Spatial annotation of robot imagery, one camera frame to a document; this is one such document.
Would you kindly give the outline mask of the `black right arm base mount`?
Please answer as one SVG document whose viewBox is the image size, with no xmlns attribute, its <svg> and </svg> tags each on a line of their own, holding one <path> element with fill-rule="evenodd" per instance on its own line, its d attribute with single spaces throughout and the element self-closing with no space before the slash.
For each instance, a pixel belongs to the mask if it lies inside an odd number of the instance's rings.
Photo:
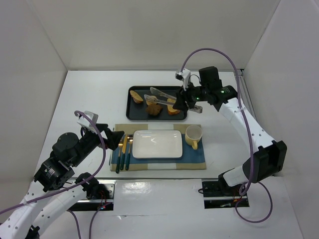
<svg viewBox="0 0 319 239">
<path fill-rule="evenodd" d="M 217 181 L 202 181 L 202 187 L 198 193 L 203 195 L 205 209 L 226 209 L 238 207 L 249 207 L 247 195 L 240 196 L 239 187 L 221 189 Z"/>
</svg>

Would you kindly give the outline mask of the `dark brown bread chunk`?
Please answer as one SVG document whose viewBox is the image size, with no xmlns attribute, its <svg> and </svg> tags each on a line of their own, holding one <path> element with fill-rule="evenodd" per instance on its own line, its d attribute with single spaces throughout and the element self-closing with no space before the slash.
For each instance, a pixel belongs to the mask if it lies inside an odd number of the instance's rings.
<svg viewBox="0 0 319 239">
<path fill-rule="evenodd" d="M 162 106 L 159 104 L 150 104 L 146 108 L 146 112 L 151 116 L 157 116 L 162 111 Z"/>
</svg>

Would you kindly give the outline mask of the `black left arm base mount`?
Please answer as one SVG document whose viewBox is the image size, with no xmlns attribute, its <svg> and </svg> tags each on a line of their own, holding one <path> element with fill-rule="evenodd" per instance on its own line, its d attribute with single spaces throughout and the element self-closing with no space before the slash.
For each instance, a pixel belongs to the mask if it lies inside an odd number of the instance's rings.
<svg viewBox="0 0 319 239">
<path fill-rule="evenodd" d="M 112 211 L 114 209 L 114 180 L 99 180 L 99 188 L 93 197 L 79 200 L 69 210 L 74 212 Z"/>
</svg>

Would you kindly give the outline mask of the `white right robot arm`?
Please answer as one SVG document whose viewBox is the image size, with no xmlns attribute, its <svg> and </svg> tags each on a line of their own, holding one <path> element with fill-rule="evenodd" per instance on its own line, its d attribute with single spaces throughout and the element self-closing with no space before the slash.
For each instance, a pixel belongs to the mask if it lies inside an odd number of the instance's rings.
<svg viewBox="0 0 319 239">
<path fill-rule="evenodd" d="M 241 166 L 218 176 L 221 190 L 259 183 L 283 169 L 286 144 L 265 132 L 246 109 L 234 87 L 222 85 L 216 67 L 199 70 L 199 86 L 191 82 L 191 72 L 187 69 L 177 72 L 175 77 L 182 81 L 182 86 L 176 93 L 174 109 L 200 114 L 202 107 L 197 102 L 208 102 L 232 124 L 250 151 L 249 159 Z"/>
</svg>

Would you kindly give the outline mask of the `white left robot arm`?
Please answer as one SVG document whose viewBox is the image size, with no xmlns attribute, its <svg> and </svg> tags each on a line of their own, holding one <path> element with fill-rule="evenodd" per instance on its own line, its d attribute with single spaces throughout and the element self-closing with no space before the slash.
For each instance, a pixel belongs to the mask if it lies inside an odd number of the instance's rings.
<svg viewBox="0 0 319 239">
<path fill-rule="evenodd" d="M 52 147 L 50 157 L 36 172 L 30 188 L 20 204 L 10 208 L 12 214 L 0 226 L 2 239 L 37 239 L 50 222 L 72 207 L 78 200 L 102 199 L 107 190 L 94 175 L 80 174 L 75 183 L 64 185 L 77 167 L 96 147 L 117 149 L 124 132 L 111 131 L 107 124 L 83 127 L 79 138 L 68 132 L 62 134 Z"/>
</svg>

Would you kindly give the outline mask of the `metal kitchen tongs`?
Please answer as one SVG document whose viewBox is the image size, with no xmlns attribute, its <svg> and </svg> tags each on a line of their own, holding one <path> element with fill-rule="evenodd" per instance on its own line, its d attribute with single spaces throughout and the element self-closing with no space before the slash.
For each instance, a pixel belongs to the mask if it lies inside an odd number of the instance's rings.
<svg viewBox="0 0 319 239">
<path fill-rule="evenodd" d="M 150 95 L 144 94 L 144 99 L 151 104 L 162 104 L 166 106 L 172 106 L 176 102 L 176 97 L 160 91 L 157 88 L 150 87 Z M 171 99 L 172 102 L 164 101 L 162 98 Z"/>
</svg>

